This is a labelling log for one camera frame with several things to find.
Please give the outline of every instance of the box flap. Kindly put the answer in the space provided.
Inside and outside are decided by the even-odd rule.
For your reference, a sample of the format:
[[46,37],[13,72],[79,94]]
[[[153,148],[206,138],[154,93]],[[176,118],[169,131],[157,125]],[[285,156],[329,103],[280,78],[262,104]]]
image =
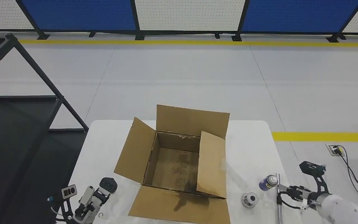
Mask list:
[[228,113],[157,105],[157,130],[196,136],[204,130],[225,139],[229,116]]
[[140,187],[129,215],[193,223],[230,223],[225,199],[208,198],[148,186]]
[[142,183],[155,136],[155,130],[134,118],[114,172]]
[[201,132],[196,190],[226,198],[225,140]]

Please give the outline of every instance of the pegboard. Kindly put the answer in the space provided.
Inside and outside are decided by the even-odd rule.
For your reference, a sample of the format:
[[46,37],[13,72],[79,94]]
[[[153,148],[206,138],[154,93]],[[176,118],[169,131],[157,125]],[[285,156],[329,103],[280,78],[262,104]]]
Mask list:
[[0,0],[0,30],[18,29],[34,28],[15,0]]
[[250,0],[244,32],[338,32],[358,0]]
[[42,30],[135,30],[130,0],[22,0],[22,3]]
[[141,30],[237,31],[244,0],[135,0]]
[[343,32],[358,32],[358,13],[352,18]]

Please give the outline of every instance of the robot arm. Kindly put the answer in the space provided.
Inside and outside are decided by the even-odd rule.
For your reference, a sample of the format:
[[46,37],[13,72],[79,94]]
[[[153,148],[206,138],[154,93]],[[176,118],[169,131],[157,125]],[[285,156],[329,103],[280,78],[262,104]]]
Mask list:
[[[117,190],[117,183],[113,178],[103,178],[100,182],[100,187],[95,190],[89,186],[84,192],[79,207],[75,210],[74,214],[71,209],[69,198],[77,194],[76,186],[71,185],[61,190],[61,194],[54,195],[48,198],[48,201],[56,205],[60,204],[62,210],[63,220],[67,224],[92,224],[110,195],[114,194]],[[64,208],[64,203],[67,203],[68,210]]]
[[311,192],[303,186],[289,186],[279,184],[277,187],[280,194],[277,196],[277,203],[284,203],[281,194],[287,194],[293,200],[303,202],[301,207],[291,208],[312,208],[318,214],[330,223],[335,224],[357,224],[358,223],[358,206],[344,200],[343,198],[332,195],[328,192],[327,184],[324,182],[322,175],[326,168],[311,162],[304,161],[300,164],[301,171],[304,174],[313,176],[318,189],[317,192]]

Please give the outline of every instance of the white pegboard panel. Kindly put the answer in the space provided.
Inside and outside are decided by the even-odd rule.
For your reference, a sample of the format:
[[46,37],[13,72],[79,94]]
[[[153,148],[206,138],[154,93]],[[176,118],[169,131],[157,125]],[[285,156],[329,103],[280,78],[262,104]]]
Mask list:
[[343,32],[358,32],[358,13],[349,22]]
[[15,0],[0,0],[0,30],[33,29]]
[[135,0],[141,30],[236,31],[244,0]]

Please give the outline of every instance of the white table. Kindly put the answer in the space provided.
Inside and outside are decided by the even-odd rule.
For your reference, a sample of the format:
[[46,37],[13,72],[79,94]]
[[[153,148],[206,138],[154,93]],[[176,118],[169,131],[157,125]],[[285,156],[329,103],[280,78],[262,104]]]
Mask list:
[[[110,197],[96,217],[95,223],[178,223],[149,218],[130,217],[128,212],[140,185],[115,174],[114,168],[121,154],[132,120],[96,120],[91,124],[81,154],[74,168],[70,185],[78,194],[71,198],[73,210],[85,189],[98,188],[100,180],[112,177],[118,183],[117,192]],[[155,121],[145,121],[155,128]],[[262,121],[230,121],[226,137],[227,196],[231,223],[276,224],[276,189],[263,192],[258,183],[268,174],[281,174],[281,183],[288,185],[286,174],[269,126]],[[255,192],[259,203],[254,209],[241,204],[243,193]],[[284,223],[302,223],[299,211],[282,206]]]

